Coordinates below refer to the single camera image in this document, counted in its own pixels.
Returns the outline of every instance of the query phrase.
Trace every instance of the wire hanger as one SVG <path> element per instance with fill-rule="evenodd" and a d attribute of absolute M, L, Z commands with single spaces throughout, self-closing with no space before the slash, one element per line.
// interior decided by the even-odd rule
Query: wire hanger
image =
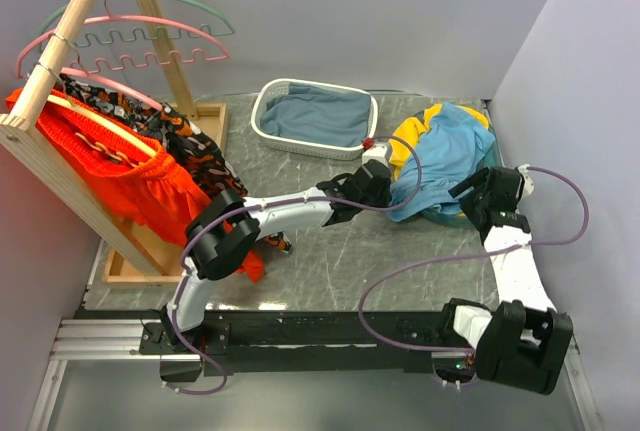
<path fill-rule="evenodd" d="M 150 106 L 151 108 L 155 109 L 156 111 L 162 111 L 164 109 L 164 106 L 162 106 L 162 104 L 159 103 L 158 101 L 156 101 L 155 99 L 152 99 L 149 96 L 147 96 L 146 94 L 140 93 L 139 91 L 136 91 L 135 89 L 130 88 L 129 86 L 127 86 L 125 84 L 119 83 L 119 82 L 114 81 L 114 80 L 109 79 L 109 78 L 105 78 L 103 76 L 91 76 L 91 75 L 89 75 L 89 73 L 87 72 L 85 67 L 80 62 L 80 51 L 78 50 L 78 48 L 71 41 L 69 41 L 67 38 L 65 38 L 64 36 L 61 36 L 60 34 L 58 34 L 55 31 L 53 33 L 51 33 L 51 36 L 56 37 L 58 39 L 61 39 L 71 49 L 73 49 L 76 52 L 76 60 L 73 62 L 73 64 L 77 64 L 80 67 L 80 70 L 63 67 L 60 70 L 61 73 L 69 75 L 69 76 L 75 76 L 75 77 L 79 77 L 79 78 L 89 79 L 91 81 L 95 81 L 96 83 L 102 84 L 103 86 L 105 86 L 107 88 L 115 89 L 116 91 L 120 91 L 122 94 L 126 94 L 127 96 L 130 96 L 130 97 L 132 97 L 134 99 L 137 99 L 138 101 L 140 101 L 142 103 L 145 103 L 146 105 Z M 39 61 L 36 64 L 37 65 L 39 64 L 40 66 L 45 67 Z M 62 81 L 60 76 L 57 73 L 54 73 L 52 69 L 49 69 L 49 72 L 54 74 L 55 77 L 58 79 L 58 81 Z"/>
<path fill-rule="evenodd" d="M 201 24 L 199 26 L 199 30 L 208 34 L 209 36 L 228 36 L 231 34 L 235 34 L 236 30 L 234 29 L 234 27 L 231 25 L 231 23 L 229 22 L 229 20 L 227 19 L 227 17 L 221 13 L 220 11 L 217 11 L 209 6 L 207 6 L 204 3 L 201 3 L 200 1 L 196 1 L 196 0 L 172 0 L 172 1 L 177 1 L 180 3 L 184 3 L 184 4 L 189 4 L 191 6 L 194 6 L 196 8 L 201 9 L 202 11 L 210 14 L 211 16 L 214 16 L 218 19 L 220 19 L 225 26 L 228 28 L 228 30 L 226 30 L 223 33 L 214 33 L 211 29 L 211 26 L 208 24 Z M 51 26 L 51 24 L 58 19 L 60 16 L 62 16 L 62 14 L 64 13 L 64 11 L 67 9 L 67 5 L 62 6 L 60 9 L 58 9 L 57 11 L 55 11 L 51 16 L 49 16 L 47 18 L 47 20 L 45 21 L 44 25 L 40 28 L 40 33 L 39 34 L 44 34 L 46 32 L 46 30 L 49 28 L 49 26 Z M 109 35 L 109 39 L 103 40 L 101 39 L 98 35 L 96 35 L 95 33 L 86 33 L 84 35 L 85 38 L 85 42 L 84 43 L 76 43 L 76 46 L 79 48 L 86 48 L 91 46 L 92 41 L 95 41 L 96 44 L 100 44 L 100 45 L 109 45 L 109 44 L 113 44 L 116 41 L 116 36 L 118 37 L 118 39 L 122 42 L 125 43 L 130 43 L 130 42 L 135 42 L 137 41 L 138 37 L 145 39 L 147 41 L 154 41 L 156 39 L 158 39 L 158 36 L 149 36 L 147 35 L 146 31 L 143 28 L 139 28 L 136 27 L 133 29 L 133 38 L 126 38 L 122 35 L 122 32 L 120 32 L 117 29 L 110 29 L 108 31 L 108 35 Z M 190 38 L 199 38 L 201 37 L 200 35 L 194 34 L 192 32 L 187 32 L 187 36 Z M 177 39 L 181 39 L 183 37 L 183 33 L 182 30 L 178 30 L 178 34 L 171 36 L 168 35 L 168 37 L 172 40 L 177 40 Z"/>
<path fill-rule="evenodd" d="M 125 131 L 124 129 L 122 129 L 118 125 L 112 123 L 111 121 L 109 121 L 107 118 L 101 116 L 100 114 L 94 113 L 93 111 L 89 111 L 88 109 L 86 109 L 86 108 L 84 108 L 82 106 L 79 106 L 76 103 L 74 103 L 71 100 L 71 97 L 67 94 L 67 85 L 64 82 L 64 80 L 60 77 L 60 75 L 58 73 L 56 73 L 49 66 L 47 66 L 46 64 L 42 64 L 40 61 L 38 61 L 36 63 L 36 66 L 41 66 L 42 68 L 44 68 L 47 71 L 49 71 L 53 76 L 55 76 L 55 78 L 58 80 L 58 82 L 62 85 L 63 93 L 66 96 L 66 99 L 65 99 L 65 98 L 61 98 L 60 96 L 56 96 L 55 94 L 50 94 L 47 97 L 47 101 L 49 101 L 50 103 L 62 106 L 64 108 L 70 109 L 71 111 L 74 111 L 75 113 L 78 113 L 79 115 L 89 119 L 90 121 L 93 121 L 94 123 L 98 124 L 99 126 L 102 126 L 103 128 L 105 128 L 108 131 L 112 132 L 116 136 L 122 138 L 123 140 L 125 140 L 129 144 L 135 146 L 137 149 L 142 151 L 144 154 L 146 154 L 150 158 L 153 158 L 156 155 L 155 149 L 153 149 L 148 144 L 144 143 L 142 140 L 136 138 L 131 133 L 128 133 L 127 131 Z"/>
<path fill-rule="evenodd" d="M 183 59 L 182 55 L 180 54 L 179 51 L 177 50 L 172 50 L 169 54 L 176 56 L 178 59 L 180 59 L 180 61 L 184 64 L 190 64 L 193 63 L 195 60 L 195 56 L 196 54 L 201 54 L 203 59 L 205 61 L 218 61 L 221 59 L 228 59 L 231 57 L 231 55 L 229 54 L 229 51 L 227 50 L 227 48 L 224 46 L 224 44 L 222 44 L 217 38 L 215 38 L 214 36 L 210 36 L 206 33 L 204 33 L 203 31 L 200 31 L 199 29 L 193 28 L 189 25 L 180 23 L 178 21 L 173 21 L 170 19 L 165 19 L 165 18 L 156 18 L 154 16 L 140 16 L 140 15 L 107 15 L 107 16 L 98 16 L 95 18 L 87 18 L 84 21 L 84 24 L 97 24 L 97 23 L 106 23 L 106 22 L 110 22 L 110 21 L 128 21 L 128 22 L 144 22 L 144 23 L 152 23 L 152 24 L 160 24 L 163 26 L 172 26 L 178 29 L 182 29 L 184 31 L 189 31 L 192 32 L 202 38 L 204 38 L 206 41 L 213 43 L 214 45 L 216 45 L 220 51 L 222 52 L 222 55 L 220 56 L 213 56 L 213 57 L 207 57 L 206 53 L 203 49 L 201 48 L 195 48 L 192 52 L 192 56 L 191 59 Z M 27 45 L 27 47 L 25 47 L 20 54 L 18 55 L 18 59 L 16 61 L 16 76 L 18 77 L 23 77 L 22 76 L 22 71 L 21 71 L 21 67 L 22 67 L 22 61 L 25 58 L 25 56 L 27 54 L 29 54 L 29 52 L 31 50 L 33 50 L 36 46 L 38 46 L 40 43 L 42 43 L 43 41 L 45 41 L 46 39 L 48 39 L 49 37 L 51 37 L 53 34 L 55 33 L 55 30 L 51 30 L 51 31 L 47 31 L 46 33 L 40 35 L 39 37 L 37 37 L 36 39 L 34 39 L 29 45 Z M 158 58 L 158 56 L 155 53 L 146 53 L 145 54 L 145 63 L 144 64 L 136 64 L 133 60 L 133 58 L 130 55 L 122 55 L 120 57 L 120 64 L 121 66 L 119 67 L 111 67 L 110 65 L 108 65 L 108 67 L 113 70 L 113 71 L 120 71 L 122 69 L 124 69 L 125 66 L 125 59 L 128 60 L 130 62 L 130 64 L 135 67 L 135 68 L 146 68 L 147 66 L 149 66 L 149 59 L 150 57 L 153 56 L 156 63 L 161 65 L 161 66 L 166 66 L 168 64 L 171 63 L 171 60 L 169 59 L 168 61 L 162 61 L 160 58 Z M 96 59 L 96 69 L 91 70 L 91 71 L 84 71 L 87 74 L 97 74 L 101 72 L 100 69 L 100 63 L 109 63 L 109 61 L 106 58 L 98 58 Z"/>

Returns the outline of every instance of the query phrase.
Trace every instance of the wooden base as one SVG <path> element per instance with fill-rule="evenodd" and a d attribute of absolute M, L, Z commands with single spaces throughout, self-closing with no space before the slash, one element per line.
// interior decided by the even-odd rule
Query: wooden base
<path fill-rule="evenodd" d="M 125 222 L 124 225 L 162 267 L 163 274 L 144 275 L 115 249 L 111 248 L 102 275 L 102 282 L 119 287 L 175 286 L 180 281 L 182 274 L 180 267 L 182 248 L 163 241 L 146 226 L 138 226 L 131 221 Z"/>
<path fill-rule="evenodd" d="M 226 105 L 224 103 L 202 103 L 197 104 L 196 108 L 199 117 L 197 119 L 190 118 L 191 121 L 203 133 L 215 140 L 220 149 L 224 150 L 229 127 Z M 138 226 L 132 222 L 124 224 L 130 230 L 131 235 L 158 262 L 162 268 L 162 274 L 154 276 L 142 274 L 112 248 L 109 251 L 102 282 L 118 287 L 175 286 L 182 275 L 182 267 L 180 266 L 182 248 L 163 241 L 147 227 Z"/>

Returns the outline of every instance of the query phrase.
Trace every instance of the white basket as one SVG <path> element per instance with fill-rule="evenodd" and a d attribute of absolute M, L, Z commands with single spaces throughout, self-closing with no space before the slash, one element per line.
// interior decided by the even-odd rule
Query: white basket
<path fill-rule="evenodd" d="M 295 139 L 280 138 L 278 136 L 270 136 L 260 130 L 260 118 L 267 110 L 267 103 L 279 96 L 285 96 L 289 94 L 289 84 L 296 83 L 302 85 L 317 86 L 329 91 L 335 91 L 337 93 L 347 93 L 355 91 L 357 93 L 366 94 L 371 96 L 366 91 L 356 88 L 347 88 L 345 86 L 336 86 L 334 84 L 315 83 L 313 81 L 302 81 L 299 79 L 276 79 L 267 83 L 260 94 L 256 103 L 253 105 L 253 112 L 251 113 L 251 127 L 262 138 L 264 144 L 270 148 L 280 149 L 282 151 L 288 151 L 290 153 L 306 154 L 309 156 L 316 156 L 318 158 L 329 159 L 341 159 L 351 160 L 356 159 L 362 154 L 362 145 L 354 146 L 352 148 L 342 148 L 340 146 L 328 146 L 326 144 L 315 144 L 306 141 L 298 141 Z M 376 124 L 378 123 L 378 103 L 371 96 L 371 107 L 369 108 L 369 123 L 367 137 L 372 137 L 376 132 Z"/>

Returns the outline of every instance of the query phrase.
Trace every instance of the orange shirt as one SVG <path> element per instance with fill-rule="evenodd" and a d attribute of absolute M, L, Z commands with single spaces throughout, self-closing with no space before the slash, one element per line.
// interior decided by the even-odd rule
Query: orange shirt
<path fill-rule="evenodd" d="M 9 109 L 13 108 L 21 91 L 14 91 L 5 100 Z M 67 98 L 56 90 L 52 94 Z M 78 106 L 95 112 L 71 99 Z M 137 135 L 119 122 L 103 117 L 150 146 L 156 155 L 150 158 L 99 124 L 50 102 L 45 104 L 36 126 L 114 215 L 148 226 L 163 240 L 184 246 L 185 228 L 211 200 L 159 141 Z M 100 142 L 112 153 L 121 151 L 140 165 L 132 168 L 114 162 L 105 153 L 90 148 L 74 134 L 77 131 L 91 143 Z M 264 265 L 260 258 L 252 252 L 247 260 L 244 267 L 252 280 L 256 273 L 261 276 Z"/>

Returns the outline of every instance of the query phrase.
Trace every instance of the gray wall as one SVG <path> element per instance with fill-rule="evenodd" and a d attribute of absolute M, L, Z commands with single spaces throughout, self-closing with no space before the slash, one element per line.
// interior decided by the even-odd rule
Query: gray wall
<path fill-rule="evenodd" d="M 238 32 L 222 38 L 231 60 L 185 66 L 196 94 L 256 92 L 272 79 L 295 77 L 490 98 L 546 0 L 200 1 L 226 13 Z M 119 13 L 135 11 L 133 4 L 111 0 Z M 189 6 L 161 5 L 173 19 L 209 19 Z M 115 49 L 140 55 L 151 47 Z M 167 93 L 158 69 L 127 76 L 147 93 Z"/>
<path fill-rule="evenodd" d="M 0 94 L 17 53 L 65 0 L 0 0 Z M 0 421 L 25 429 L 58 322 L 80 303 L 97 236 L 0 146 Z"/>
<path fill-rule="evenodd" d="M 549 0 L 491 106 L 510 165 L 565 173 L 592 221 L 570 248 L 536 258 L 576 337 L 607 429 L 640 429 L 640 0 Z M 525 207 L 537 237 L 567 236 L 580 205 L 540 179 Z"/>

